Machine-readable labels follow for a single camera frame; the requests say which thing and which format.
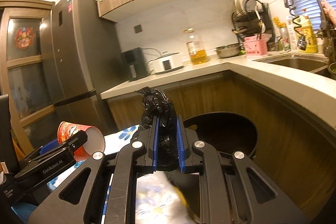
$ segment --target kitchen sink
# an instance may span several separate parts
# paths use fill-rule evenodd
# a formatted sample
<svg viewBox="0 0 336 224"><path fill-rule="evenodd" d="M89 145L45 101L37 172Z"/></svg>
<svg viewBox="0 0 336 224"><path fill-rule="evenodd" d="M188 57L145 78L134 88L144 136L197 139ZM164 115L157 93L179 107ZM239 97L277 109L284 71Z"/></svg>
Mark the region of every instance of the kitchen sink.
<svg viewBox="0 0 336 224"><path fill-rule="evenodd" d="M319 71L314 72L314 73L317 74L317 75L322 75L322 76L324 76L324 77L328 77L328 78L330 78L330 79L334 79L334 78L332 78L332 75L331 75L331 73L328 71L327 68L322 69L322 70L319 70Z"/></svg>
<svg viewBox="0 0 336 224"><path fill-rule="evenodd" d="M326 69L328 64L328 60L323 57L303 56L296 54L280 56L275 58L268 58L266 60L261 60L260 62L285 66L294 69L300 69L312 73L317 73Z"/></svg>

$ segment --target faucet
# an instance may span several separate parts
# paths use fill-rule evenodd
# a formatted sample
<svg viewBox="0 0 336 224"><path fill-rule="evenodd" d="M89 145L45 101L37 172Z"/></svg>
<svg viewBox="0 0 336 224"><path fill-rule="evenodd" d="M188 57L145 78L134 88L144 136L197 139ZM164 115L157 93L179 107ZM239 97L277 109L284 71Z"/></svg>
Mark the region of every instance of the faucet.
<svg viewBox="0 0 336 224"><path fill-rule="evenodd" d="M298 48L304 51L304 50L306 49L306 47L307 47L307 42L306 42L306 40L305 40L305 36L304 36L303 34L299 33L299 32L296 30L297 28L301 28L302 25L299 24L299 23L296 23L296 22L294 21L295 19L299 18L298 15L295 15L295 14L294 14L294 10L296 10L296 7L294 6L294 2L293 2L293 0L283 0L283 1L284 1L284 4L285 4L285 7L286 7L286 8L289 8L289 12L290 12L290 14L291 14L292 16L294 16L294 18L293 18L293 23L296 25L296 26L294 27L294 30L301 36L301 38L299 39L299 41L298 41L298 43L297 43ZM319 7L320 7L320 10L321 10L321 22L322 22L322 23L321 23L321 28L322 28L322 30L324 30L324 31L326 32L326 34L327 34L327 39L329 40L329 46L328 46L328 47L326 48L326 50L325 50L325 56L328 57L327 55L329 55L328 58L330 58L330 57L333 55L333 48L332 48L333 39L332 39L332 37L331 37L331 33L330 33L330 29L329 29L329 25L328 25L328 23L327 23L327 18L326 18L326 15L325 15L324 11L323 11L323 7L322 7L322 5L321 5L321 2L320 2L320 0L317 0L317 2L318 2L318 5L319 5Z"/></svg>

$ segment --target refrigerator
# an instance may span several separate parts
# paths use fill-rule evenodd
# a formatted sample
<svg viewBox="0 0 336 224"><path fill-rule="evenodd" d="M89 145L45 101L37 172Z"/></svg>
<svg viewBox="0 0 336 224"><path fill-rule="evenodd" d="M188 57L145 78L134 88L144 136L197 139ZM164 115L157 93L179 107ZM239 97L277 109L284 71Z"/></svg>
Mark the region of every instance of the refrigerator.
<svg viewBox="0 0 336 224"><path fill-rule="evenodd" d="M127 81L115 23L98 16L95 0L61 0L43 19L41 55L60 121L118 131L100 93Z"/></svg>

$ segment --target wooden lower cabinet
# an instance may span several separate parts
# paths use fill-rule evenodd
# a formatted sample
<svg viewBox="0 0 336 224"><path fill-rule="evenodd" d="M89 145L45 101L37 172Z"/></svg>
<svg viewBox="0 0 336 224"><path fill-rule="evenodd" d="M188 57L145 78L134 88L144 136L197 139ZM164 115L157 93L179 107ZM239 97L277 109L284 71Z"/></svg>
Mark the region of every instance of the wooden lower cabinet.
<svg viewBox="0 0 336 224"><path fill-rule="evenodd" d="M249 118L259 139L254 161L308 219L321 211L336 186L336 149L306 120L239 77L222 77L165 90L182 118L230 111ZM139 124L142 97L109 102L120 129Z"/></svg>

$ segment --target cooking oil bottle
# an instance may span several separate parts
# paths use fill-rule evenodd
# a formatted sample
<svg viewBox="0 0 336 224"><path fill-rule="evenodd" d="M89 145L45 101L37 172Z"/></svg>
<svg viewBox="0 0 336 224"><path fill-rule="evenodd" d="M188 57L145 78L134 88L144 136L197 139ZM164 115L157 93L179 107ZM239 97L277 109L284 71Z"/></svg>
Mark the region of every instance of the cooking oil bottle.
<svg viewBox="0 0 336 224"><path fill-rule="evenodd" d="M186 43L193 65L202 64L208 61L208 57L199 35L195 33L193 28L184 31L186 34Z"/></svg>
<svg viewBox="0 0 336 224"><path fill-rule="evenodd" d="M303 34L306 38L307 41L307 48L306 50L300 50L301 52L308 52L308 53L316 53L318 52L318 47L317 47L317 40L316 40L316 36L313 32L313 27L312 24L310 22L310 19L308 17L307 14L305 14L304 16L300 16L299 18L294 20L295 22L301 24L301 28L297 28L296 30Z"/></svg>

